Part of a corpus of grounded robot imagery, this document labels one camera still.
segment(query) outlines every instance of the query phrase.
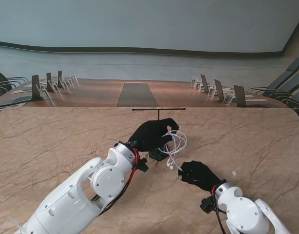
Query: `white cable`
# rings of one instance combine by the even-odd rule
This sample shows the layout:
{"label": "white cable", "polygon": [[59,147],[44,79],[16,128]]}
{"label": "white cable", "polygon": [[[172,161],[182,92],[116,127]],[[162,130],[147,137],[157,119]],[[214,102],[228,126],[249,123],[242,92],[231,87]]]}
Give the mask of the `white cable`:
{"label": "white cable", "polygon": [[180,132],[180,131],[169,131],[167,132],[164,136],[171,136],[172,140],[173,140],[173,149],[171,151],[169,151],[167,144],[164,145],[164,150],[161,150],[158,148],[158,150],[160,152],[163,152],[165,154],[169,155],[169,159],[167,161],[167,166],[172,170],[173,169],[173,164],[175,164],[177,166],[177,168],[182,171],[182,169],[178,166],[178,164],[176,164],[175,162],[175,154],[180,152],[181,150],[183,150],[186,145],[187,145],[187,137],[184,133]]}

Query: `marble tabletop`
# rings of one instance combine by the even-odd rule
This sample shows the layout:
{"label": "marble tabletop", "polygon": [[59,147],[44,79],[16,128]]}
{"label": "marble tabletop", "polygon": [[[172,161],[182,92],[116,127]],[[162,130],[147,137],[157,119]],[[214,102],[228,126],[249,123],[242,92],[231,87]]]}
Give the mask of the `marble tabletop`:
{"label": "marble tabletop", "polygon": [[[187,108],[161,111],[187,135],[177,162],[198,160],[246,197],[267,202],[299,234],[299,117],[288,108]],[[99,107],[9,107],[0,114],[0,234],[16,231],[58,184],[94,157],[105,158],[156,111]],[[149,159],[123,197],[87,234],[219,234],[209,196]]]}

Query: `table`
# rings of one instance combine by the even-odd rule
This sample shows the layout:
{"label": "table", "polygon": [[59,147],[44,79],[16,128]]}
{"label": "table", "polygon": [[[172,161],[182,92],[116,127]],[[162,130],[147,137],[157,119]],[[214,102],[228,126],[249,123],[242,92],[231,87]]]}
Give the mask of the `table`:
{"label": "table", "polygon": [[[78,79],[79,86],[71,88],[71,93],[61,89],[60,94],[50,93],[53,102],[34,101],[25,106],[117,106],[124,83],[146,82],[160,107],[225,107],[218,97],[207,98],[207,94],[202,91],[195,91],[190,87],[189,82],[182,81],[154,81],[154,80],[103,80],[103,79]],[[11,94],[15,90],[21,90],[25,85],[9,91],[0,97],[0,102],[10,98],[28,95],[29,93]],[[265,107],[286,107],[280,101],[254,95],[248,99],[269,99],[268,102],[251,102],[250,104],[260,104]]]}
{"label": "table", "polygon": [[[161,111],[187,136],[177,162],[197,160],[246,197],[267,202],[299,234],[299,117],[289,108],[187,108]],[[0,234],[23,224],[58,184],[129,136],[156,111],[114,107],[8,107],[0,114]],[[83,233],[220,234],[209,196],[156,165],[137,171],[126,193]]]}

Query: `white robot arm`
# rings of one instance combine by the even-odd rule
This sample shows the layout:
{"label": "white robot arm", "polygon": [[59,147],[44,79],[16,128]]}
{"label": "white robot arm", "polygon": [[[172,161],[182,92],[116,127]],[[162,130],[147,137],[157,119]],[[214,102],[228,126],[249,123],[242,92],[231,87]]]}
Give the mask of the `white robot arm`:
{"label": "white robot arm", "polygon": [[[110,148],[105,160],[91,159],[49,193],[16,234],[82,232],[121,193],[124,175],[135,161],[135,154],[123,143]],[[97,194],[93,200],[82,189],[86,179]]]}
{"label": "white robot arm", "polygon": [[226,182],[215,190],[217,207],[226,212],[226,224],[232,234],[267,234],[269,221],[276,234],[290,234],[272,209],[261,199],[243,197],[242,190]]}

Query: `black glove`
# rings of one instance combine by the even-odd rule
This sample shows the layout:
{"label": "black glove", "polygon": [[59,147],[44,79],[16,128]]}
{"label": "black glove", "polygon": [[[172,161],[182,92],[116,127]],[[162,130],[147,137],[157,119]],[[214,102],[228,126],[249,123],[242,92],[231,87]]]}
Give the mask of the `black glove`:
{"label": "black glove", "polygon": [[147,121],[133,133],[128,144],[141,152],[163,147],[168,141],[172,140],[171,136],[162,137],[168,132],[168,126],[173,131],[179,130],[178,124],[171,118]]}
{"label": "black glove", "polygon": [[178,170],[181,180],[189,184],[194,184],[199,188],[211,192],[216,184],[220,184],[220,179],[202,162],[191,161],[184,162]]}

